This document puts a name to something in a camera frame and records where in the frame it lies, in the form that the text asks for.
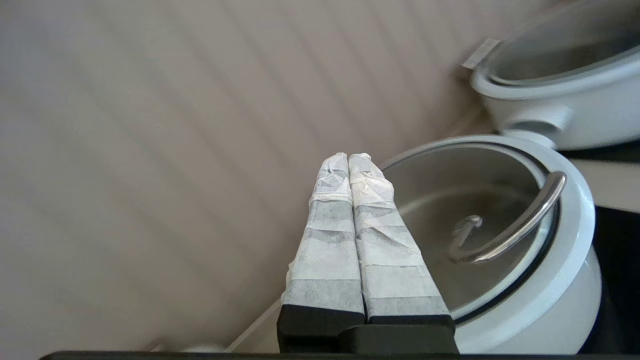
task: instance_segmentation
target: white rice cooker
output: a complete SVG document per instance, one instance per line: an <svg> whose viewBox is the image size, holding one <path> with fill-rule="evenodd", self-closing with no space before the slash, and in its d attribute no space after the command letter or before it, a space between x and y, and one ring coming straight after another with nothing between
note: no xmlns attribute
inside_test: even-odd
<svg viewBox="0 0 640 360"><path fill-rule="evenodd" d="M601 296L595 209L554 149L640 137L637 19L636 0L547 15L472 76L501 136L433 142L381 166L461 353L574 354L588 337Z"/></svg>

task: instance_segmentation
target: pot lid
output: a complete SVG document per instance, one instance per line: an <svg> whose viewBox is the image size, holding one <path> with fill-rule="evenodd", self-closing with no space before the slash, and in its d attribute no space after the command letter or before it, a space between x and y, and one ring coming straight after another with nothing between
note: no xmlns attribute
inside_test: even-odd
<svg viewBox="0 0 640 360"><path fill-rule="evenodd" d="M544 85L640 53L640 2L589 0L565 6L488 58L488 77L513 86Z"/></svg>
<svg viewBox="0 0 640 360"><path fill-rule="evenodd" d="M452 231L460 220L482 218L461 249L480 248L525 213L543 187L547 171L512 149L487 143L435 146L401 158L383 172L455 320L482 313L517 288L540 261L554 232L557 214L552 208L516 245L491 261L459 263L450 257Z"/></svg>

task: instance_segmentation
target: glass lid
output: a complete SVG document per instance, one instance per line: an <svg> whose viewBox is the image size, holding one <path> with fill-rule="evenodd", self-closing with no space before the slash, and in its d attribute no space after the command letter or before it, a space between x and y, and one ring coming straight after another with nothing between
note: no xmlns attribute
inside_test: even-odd
<svg viewBox="0 0 640 360"><path fill-rule="evenodd" d="M505 85L553 83L632 56L639 45L640 1L581 1L500 45L488 76Z"/></svg>
<svg viewBox="0 0 640 360"><path fill-rule="evenodd" d="M462 250L482 247L525 212L546 173L510 148L482 143L435 147L383 169L396 206L454 319L474 316L517 285L540 260L552 233L555 209L523 240L484 263L449 257L452 230L470 215L483 223Z"/></svg>

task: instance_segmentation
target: wall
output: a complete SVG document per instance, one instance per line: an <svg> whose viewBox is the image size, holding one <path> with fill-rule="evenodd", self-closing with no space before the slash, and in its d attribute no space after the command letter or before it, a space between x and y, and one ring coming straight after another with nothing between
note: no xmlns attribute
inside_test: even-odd
<svg viewBox="0 0 640 360"><path fill-rule="evenodd" d="M0 354L231 342L317 168L456 133L452 69L551 0L3 1Z"/></svg>

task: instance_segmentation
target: metal handle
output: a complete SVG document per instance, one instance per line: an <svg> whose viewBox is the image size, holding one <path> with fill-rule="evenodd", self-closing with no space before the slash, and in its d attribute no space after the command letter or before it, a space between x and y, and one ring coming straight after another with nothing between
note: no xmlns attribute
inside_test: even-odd
<svg viewBox="0 0 640 360"><path fill-rule="evenodd" d="M453 231L453 242L449 246L449 259L455 263L484 263L491 261L509 250L522 240L540 220L553 208L566 184L564 172L552 172L547 177L545 185L513 224L498 234L493 240L475 250L461 250L471 232L482 226L482 217L471 215L462 219Z"/></svg>

